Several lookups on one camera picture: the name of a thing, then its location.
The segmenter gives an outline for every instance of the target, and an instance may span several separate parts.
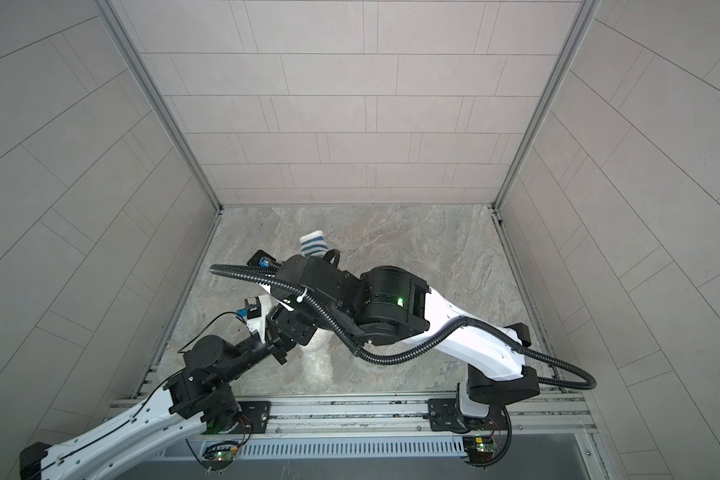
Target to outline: tiled wall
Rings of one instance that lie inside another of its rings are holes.
[[[493,201],[579,7],[113,4],[223,204]]]
[[[0,2],[0,478],[146,370],[214,209],[88,2]]]
[[[622,473],[720,478],[720,0],[603,1],[501,213]]]

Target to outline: robotic arm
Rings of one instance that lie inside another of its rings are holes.
[[[432,348],[464,360],[468,380],[459,387],[458,408],[473,424],[502,410],[508,423],[504,406],[538,395],[540,383],[572,389],[596,385],[586,371],[528,349],[524,324],[499,327],[482,321],[406,270],[378,266],[357,278],[339,270],[338,259],[339,252],[331,250],[323,258],[295,255],[280,264],[259,250],[244,266],[213,265],[212,273],[259,283],[271,294],[246,301],[246,323],[258,335],[236,345],[204,336],[184,353],[185,367],[145,401],[68,442],[35,443],[23,450],[22,480],[115,478],[174,442],[242,427],[230,381],[270,355],[285,363],[288,351],[307,345],[318,328],[332,330],[353,355],[378,365],[403,363]],[[413,347],[390,356],[364,348],[398,341]],[[584,382],[539,378],[525,365],[526,356]],[[231,462],[233,452],[225,458]]]

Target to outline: gray stone floor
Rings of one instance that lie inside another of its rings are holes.
[[[299,252],[298,238],[323,230],[329,248],[342,252],[339,267],[355,275],[379,265],[396,265],[424,278],[465,310],[494,324],[525,322],[504,249],[484,205],[305,206],[225,210],[189,299],[160,361],[161,379],[183,367],[176,351],[211,319],[243,307],[262,293],[258,285],[211,275],[211,264],[244,264],[259,248],[287,259]],[[232,343],[248,335],[233,316],[206,333]],[[405,344],[376,347],[400,352]],[[332,334],[288,354],[279,365],[269,358],[232,384],[238,396],[254,394],[422,392],[456,388],[466,366],[432,350],[399,366],[374,366],[349,354]]]

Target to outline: cable clip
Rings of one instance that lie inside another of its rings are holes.
[[[305,296],[307,296],[307,287],[304,287],[304,293],[296,298],[296,302],[301,303]]]

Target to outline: striped sock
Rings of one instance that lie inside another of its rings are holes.
[[[323,256],[328,251],[322,230],[314,231],[298,240],[302,243],[302,255],[304,256]]]

